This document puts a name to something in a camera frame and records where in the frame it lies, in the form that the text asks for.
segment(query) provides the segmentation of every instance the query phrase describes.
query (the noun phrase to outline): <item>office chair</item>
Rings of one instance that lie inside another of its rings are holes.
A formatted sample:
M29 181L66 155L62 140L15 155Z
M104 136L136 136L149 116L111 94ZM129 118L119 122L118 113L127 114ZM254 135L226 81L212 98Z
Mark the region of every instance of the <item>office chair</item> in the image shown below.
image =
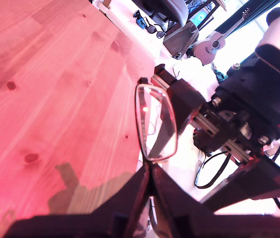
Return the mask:
M186 24L189 11L184 0L132 0L164 30L168 20Z

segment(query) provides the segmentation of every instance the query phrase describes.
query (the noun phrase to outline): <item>acoustic guitar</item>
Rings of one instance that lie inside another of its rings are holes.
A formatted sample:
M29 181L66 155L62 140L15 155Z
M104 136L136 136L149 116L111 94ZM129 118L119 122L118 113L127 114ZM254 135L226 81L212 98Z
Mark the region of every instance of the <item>acoustic guitar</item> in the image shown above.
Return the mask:
M193 56L198 58L202 62L202 65L211 63L215 59L216 52L225 46L225 38L235 30L249 14L250 10L247 8L243 12L242 18L223 35L213 31L206 39L195 42L192 47Z

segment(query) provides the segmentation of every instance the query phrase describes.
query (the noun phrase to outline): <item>screw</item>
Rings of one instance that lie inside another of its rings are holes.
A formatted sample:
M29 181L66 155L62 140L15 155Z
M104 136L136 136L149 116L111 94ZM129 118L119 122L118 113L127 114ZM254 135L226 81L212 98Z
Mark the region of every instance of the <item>screw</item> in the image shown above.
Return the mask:
M217 107L221 103L221 99L219 97L214 98L211 103L214 107Z
M239 70L239 68L240 68L240 63L235 63L235 64L233 64L233 66L232 66L232 69L233 69L233 70Z
M266 137L265 135L261 136L259 139L258 139L259 143L261 143L262 145L266 145L269 141L269 138Z

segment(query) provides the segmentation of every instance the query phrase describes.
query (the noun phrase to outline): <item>sunglasses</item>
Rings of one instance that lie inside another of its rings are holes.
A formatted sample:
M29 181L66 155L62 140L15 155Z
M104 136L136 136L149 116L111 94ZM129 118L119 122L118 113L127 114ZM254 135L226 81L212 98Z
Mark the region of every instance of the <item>sunglasses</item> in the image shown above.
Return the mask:
M166 32L165 31L163 31L163 30L162 31L158 31L156 29L155 26L159 26L162 29L162 27L160 25L158 25L158 24L154 24L154 25L150 24L148 19L147 19L147 17L145 17L145 19L146 19L146 21L145 21L144 18L141 16L139 10L134 13L134 17L137 18L136 19L136 23L138 24L139 27L141 27L141 29L146 29L147 32L150 33L150 34L154 34L155 32L157 32L156 33L156 37L158 39L161 39L163 36L166 36Z

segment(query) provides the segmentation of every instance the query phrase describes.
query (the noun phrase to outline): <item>wooden table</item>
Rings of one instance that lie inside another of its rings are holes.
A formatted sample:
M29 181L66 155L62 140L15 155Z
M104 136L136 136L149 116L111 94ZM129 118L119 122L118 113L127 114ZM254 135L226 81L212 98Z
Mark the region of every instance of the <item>wooden table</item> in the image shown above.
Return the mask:
M88 0L0 0L0 237L123 186L140 150L136 82L154 66Z

